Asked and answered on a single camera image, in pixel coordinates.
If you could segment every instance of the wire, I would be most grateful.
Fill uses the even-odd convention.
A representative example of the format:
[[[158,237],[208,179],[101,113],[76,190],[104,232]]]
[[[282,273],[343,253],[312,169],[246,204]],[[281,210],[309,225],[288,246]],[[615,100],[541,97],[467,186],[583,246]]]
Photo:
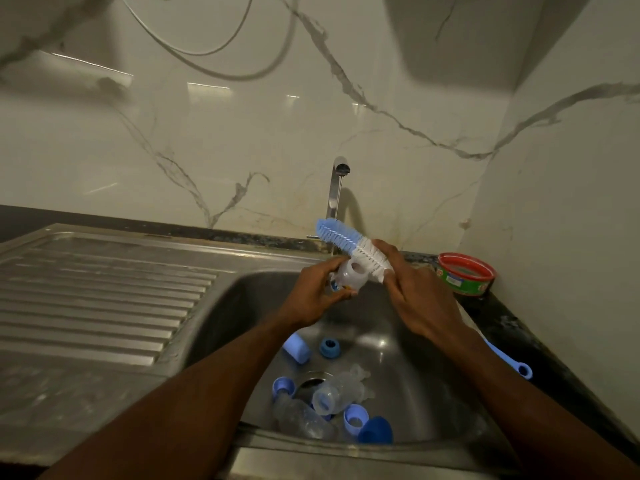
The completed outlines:
[[[236,35],[238,35],[240,30],[242,29],[242,26],[244,25],[244,21],[246,20],[247,15],[249,15],[249,10],[251,9],[251,3],[253,2],[253,0],[249,0],[247,2],[246,8],[244,9],[244,15],[242,15],[242,20],[240,20],[240,24],[237,26],[236,31],[233,33],[233,35],[231,35],[229,40],[224,42],[224,44],[220,45],[219,47],[212,48],[211,50],[206,50],[204,52],[194,52],[192,50],[185,50],[183,48],[176,47],[173,44],[167,42],[167,40],[165,40],[162,37],[160,37],[159,35],[157,35],[153,30],[151,30],[147,26],[146,23],[144,23],[142,20],[140,20],[140,17],[138,15],[136,15],[136,12],[133,11],[133,8],[131,8],[131,6],[129,5],[129,3],[126,0],[122,0],[122,2],[129,9],[131,14],[133,15],[133,18],[135,18],[138,21],[138,23],[140,25],[142,25],[142,28],[144,28],[144,30],[146,30],[148,32],[148,34],[151,35],[151,37],[156,39],[156,41],[160,42],[162,45],[170,48],[171,50],[175,50],[176,52],[180,52],[181,54],[201,56],[201,55],[211,55],[211,54],[215,54],[216,52],[219,52],[220,50],[222,50],[223,48],[228,46],[233,41],[233,39],[236,38]]]

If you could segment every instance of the clear plastic bottle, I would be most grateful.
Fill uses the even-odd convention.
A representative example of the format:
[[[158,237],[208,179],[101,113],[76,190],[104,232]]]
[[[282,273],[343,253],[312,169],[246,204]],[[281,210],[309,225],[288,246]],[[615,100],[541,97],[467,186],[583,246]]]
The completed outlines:
[[[304,401],[292,399],[286,391],[280,391],[273,405],[273,415],[281,432],[300,438],[331,440],[335,428],[313,411]]]
[[[363,266],[359,265],[353,258],[343,262],[338,271],[332,273],[329,284],[333,291],[359,290],[369,279],[369,274]]]
[[[362,380],[371,373],[363,370],[357,363],[351,366],[348,372],[325,380],[316,389],[311,403],[320,416],[338,414],[351,403],[361,403],[366,399],[375,397],[371,389],[367,389]]]

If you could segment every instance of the blue brush handle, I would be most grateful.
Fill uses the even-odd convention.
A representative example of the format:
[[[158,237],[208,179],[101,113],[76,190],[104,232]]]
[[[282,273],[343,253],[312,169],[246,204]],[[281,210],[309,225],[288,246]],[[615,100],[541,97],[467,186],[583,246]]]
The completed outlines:
[[[491,350],[494,351],[496,355],[498,355],[498,357],[500,357],[503,361],[505,361],[510,366],[512,366],[517,373],[519,373],[522,377],[524,377],[524,379],[529,380],[533,377],[533,371],[527,364],[525,364],[524,362],[516,362],[514,359],[512,359],[503,351],[501,351],[498,347],[494,346],[491,342],[489,342],[489,340],[484,339],[484,341],[491,348]]]

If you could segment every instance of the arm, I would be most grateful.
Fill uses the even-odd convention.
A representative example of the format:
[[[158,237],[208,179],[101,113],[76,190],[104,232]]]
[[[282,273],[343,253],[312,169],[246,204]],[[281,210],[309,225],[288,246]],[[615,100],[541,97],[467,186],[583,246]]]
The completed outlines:
[[[337,257],[300,273],[265,322],[167,380],[57,462],[55,479],[206,479],[220,468],[254,386],[284,341],[350,297],[324,294]]]
[[[522,379],[462,322],[452,291],[432,270],[412,268],[384,241],[374,244],[395,270],[388,271],[384,284],[404,323],[431,340],[466,375],[527,473],[540,478],[640,479],[640,469],[631,460]]]

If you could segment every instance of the sink basin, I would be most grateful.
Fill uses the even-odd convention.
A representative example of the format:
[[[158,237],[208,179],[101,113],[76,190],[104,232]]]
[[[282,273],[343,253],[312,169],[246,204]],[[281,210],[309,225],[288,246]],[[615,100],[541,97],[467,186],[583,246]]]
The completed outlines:
[[[264,320],[282,304],[297,276],[261,272],[236,281],[203,323],[187,365]],[[396,444],[454,440],[477,423],[479,403],[474,391],[430,341],[404,326],[380,284],[368,282],[356,298],[332,306],[319,322],[299,334],[312,349],[311,360],[299,365],[280,350],[244,409],[245,423],[278,430],[271,414],[271,386],[276,378],[288,376],[299,387],[317,384],[327,374],[348,371],[354,363],[371,372],[365,384],[376,395],[363,406],[370,417],[380,415],[389,421]],[[338,339],[340,357],[329,360],[320,355],[318,348],[325,337]],[[332,423],[340,430],[342,416],[334,417]],[[338,441],[353,439],[340,431]]]

